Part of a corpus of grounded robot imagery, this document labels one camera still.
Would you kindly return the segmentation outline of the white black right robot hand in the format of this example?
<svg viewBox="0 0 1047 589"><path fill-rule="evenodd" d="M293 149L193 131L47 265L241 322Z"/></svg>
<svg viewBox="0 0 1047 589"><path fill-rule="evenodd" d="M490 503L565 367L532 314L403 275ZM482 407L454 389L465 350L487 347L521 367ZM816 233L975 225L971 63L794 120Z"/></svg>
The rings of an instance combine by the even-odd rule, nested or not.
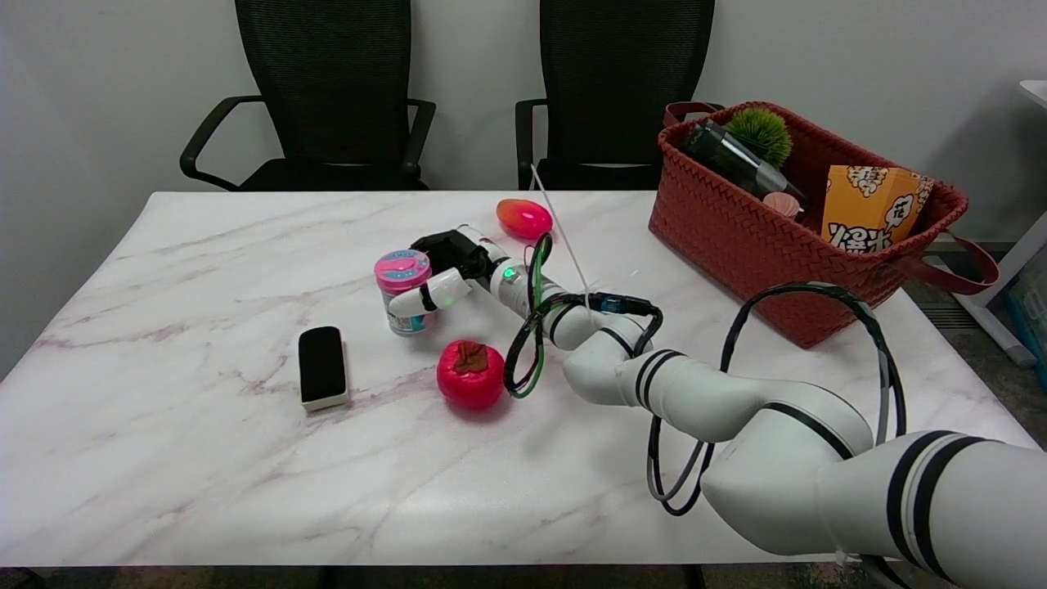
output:
<svg viewBox="0 0 1047 589"><path fill-rule="evenodd" d="M429 257L431 277L389 301L394 317L429 316L455 305L474 288L490 290L497 269L509 255L471 225L421 237L411 248Z"/></svg>

